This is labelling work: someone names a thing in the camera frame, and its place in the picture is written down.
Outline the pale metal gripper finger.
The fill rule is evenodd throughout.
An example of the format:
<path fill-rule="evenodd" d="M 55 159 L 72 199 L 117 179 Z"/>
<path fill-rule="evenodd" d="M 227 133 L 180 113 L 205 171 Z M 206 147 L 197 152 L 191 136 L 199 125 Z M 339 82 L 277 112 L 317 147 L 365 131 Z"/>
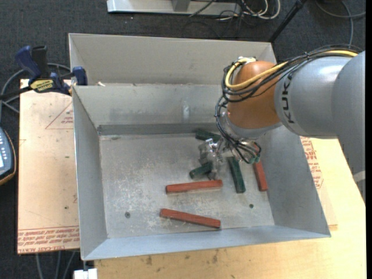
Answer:
<path fill-rule="evenodd" d="M 207 164 L 213 161 L 214 156 L 214 141 L 212 139 L 205 140 L 199 149 L 199 162 L 200 164 Z"/>
<path fill-rule="evenodd" d="M 221 174 L 221 168 L 224 164 L 224 159 L 222 156 L 211 153 L 208 155 L 208 161 L 210 163 L 210 172 L 208 172 L 208 178 L 210 180 L 218 180 Z"/>

